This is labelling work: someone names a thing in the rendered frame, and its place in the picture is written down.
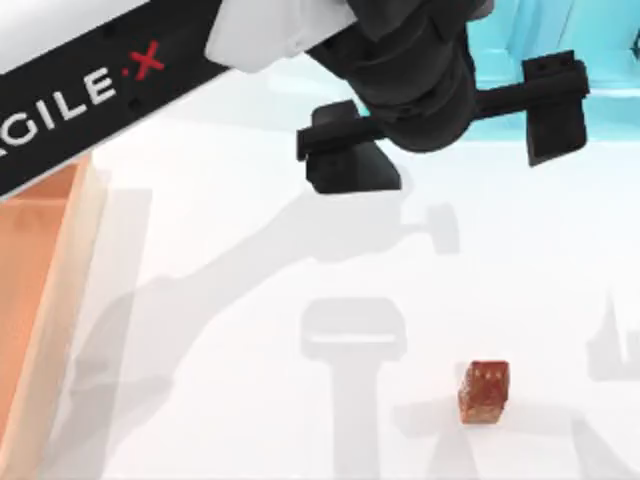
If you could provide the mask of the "light blue rack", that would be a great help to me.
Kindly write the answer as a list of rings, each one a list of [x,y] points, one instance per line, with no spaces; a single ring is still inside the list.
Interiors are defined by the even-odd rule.
[[[525,59],[574,51],[591,87],[589,138],[640,142],[640,0],[494,0],[468,37],[482,89],[521,80]]]

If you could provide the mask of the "pale grey rounded box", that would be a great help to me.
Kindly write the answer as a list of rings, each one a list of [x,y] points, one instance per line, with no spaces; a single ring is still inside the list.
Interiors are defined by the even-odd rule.
[[[222,0],[204,55],[256,73],[308,51],[355,21],[347,0]]]

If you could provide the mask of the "brown bread cube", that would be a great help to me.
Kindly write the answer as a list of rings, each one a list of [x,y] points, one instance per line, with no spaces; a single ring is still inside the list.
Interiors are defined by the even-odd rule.
[[[509,399],[510,364],[505,360],[473,360],[457,393],[463,425],[495,425]]]

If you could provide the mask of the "shallow salmon-coloured box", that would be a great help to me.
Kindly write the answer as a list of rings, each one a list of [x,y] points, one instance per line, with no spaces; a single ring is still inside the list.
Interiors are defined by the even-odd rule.
[[[0,203],[0,480],[36,480],[106,195],[86,154]]]

